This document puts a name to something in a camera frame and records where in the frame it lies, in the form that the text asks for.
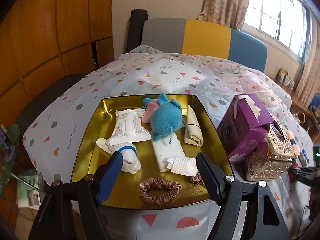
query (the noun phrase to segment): bed headboard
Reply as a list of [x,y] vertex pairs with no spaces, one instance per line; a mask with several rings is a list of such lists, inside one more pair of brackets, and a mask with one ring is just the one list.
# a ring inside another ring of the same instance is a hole
[[253,36],[223,25],[192,19],[147,20],[141,44],[165,53],[230,59],[261,72],[267,59],[267,46]]

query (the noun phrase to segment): blue container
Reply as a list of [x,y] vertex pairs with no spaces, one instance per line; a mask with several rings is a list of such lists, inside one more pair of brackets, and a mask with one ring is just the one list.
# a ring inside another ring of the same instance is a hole
[[315,96],[313,97],[310,105],[314,106],[316,109],[319,108],[319,106],[320,106],[320,95],[318,93],[315,94]]

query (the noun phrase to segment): beige folded cloth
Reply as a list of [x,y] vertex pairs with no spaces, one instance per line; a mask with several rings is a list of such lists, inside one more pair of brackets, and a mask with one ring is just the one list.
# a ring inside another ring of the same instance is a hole
[[202,132],[195,112],[188,105],[187,127],[184,134],[184,142],[201,147],[203,145]]

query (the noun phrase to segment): beige curtain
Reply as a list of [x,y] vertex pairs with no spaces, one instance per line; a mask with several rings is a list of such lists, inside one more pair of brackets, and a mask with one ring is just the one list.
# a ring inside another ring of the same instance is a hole
[[312,18],[312,37],[310,52],[295,93],[300,102],[308,107],[320,88],[320,26]]
[[204,0],[198,20],[213,22],[240,30],[249,0]]

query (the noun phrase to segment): purple box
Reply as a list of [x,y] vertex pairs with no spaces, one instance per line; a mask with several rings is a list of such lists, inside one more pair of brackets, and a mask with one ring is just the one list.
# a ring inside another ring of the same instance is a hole
[[269,124],[273,121],[269,111],[256,94],[248,94],[248,96],[255,102],[255,106],[261,109],[260,116],[256,118],[246,99],[241,99],[237,104],[235,119],[234,104],[238,96],[231,101],[217,128],[217,133],[231,163],[243,162],[265,138],[269,132]]

